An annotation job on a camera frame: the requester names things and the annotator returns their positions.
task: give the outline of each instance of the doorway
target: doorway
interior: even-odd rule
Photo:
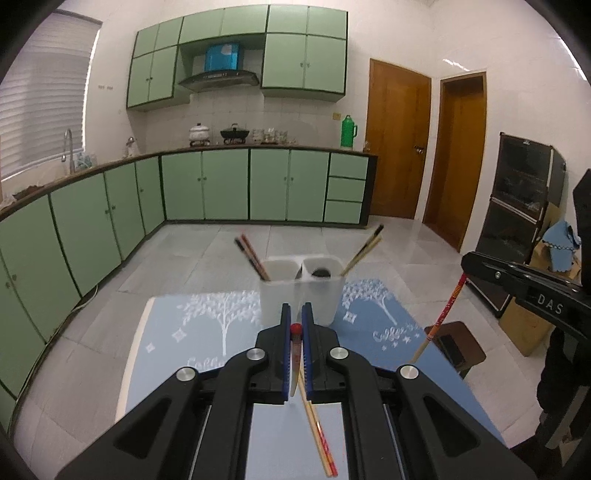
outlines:
[[[441,81],[437,148],[423,223],[460,251],[476,198],[486,132],[486,74]]]
[[[430,114],[429,77],[370,59],[364,150],[378,156],[372,215],[414,218]]]

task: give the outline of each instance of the stool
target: stool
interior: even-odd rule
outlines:
[[[433,325],[426,327],[425,333],[428,334],[432,327]],[[443,323],[433,338],[433,343],[462,378],[466,377],[473,366],[486,359],[484,350],[464,322]]]

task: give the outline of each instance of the tiled floor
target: tiled floor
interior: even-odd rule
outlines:
[[[380,222],[384,240],[349,278],[381,279],[420,325],[430,325],[460,277],[460,256],[419,222],[375,217],[370,226]],[[163,227],[73,319],[33,382],[14,440],[41,480],[53,479],[113,423],[129,347],[149,297],[257,288],[256,275],[233,244],[242,231],[262,257],[328,253],[345,261],[368,236],[290,226]],[[530,436],[541,411],[535,387],[545,350],[521,356],[468,288],[447,320],[465,322],[486,352],[466,382],[507,444]]]

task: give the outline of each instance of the window blind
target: window blind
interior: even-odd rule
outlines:
[[[86,79],[99,28],[52,13],[17,55],[0,84],[2,177],[61,158],[67,128],[74,153],[82,150]]]

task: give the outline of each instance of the metal bolt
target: metal bolt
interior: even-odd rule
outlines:
[[[330,356],[335,360],[342,360],[349,356],[349,351],[341,346],[336,346],[330,351]]]
[[[404,365],[404,367],[400,369],[400,375],[407,380],[414,380],[418,377],[418,369],[412,365]]]
[[[265,358],[265,351],[262,348],[251,348],[246,352],[246,358],[253,361],[262,360]]]
[[[177,379],[181,382],[188,382],[195,378],[195,370],[191,367],[182,367],[177,370]]]

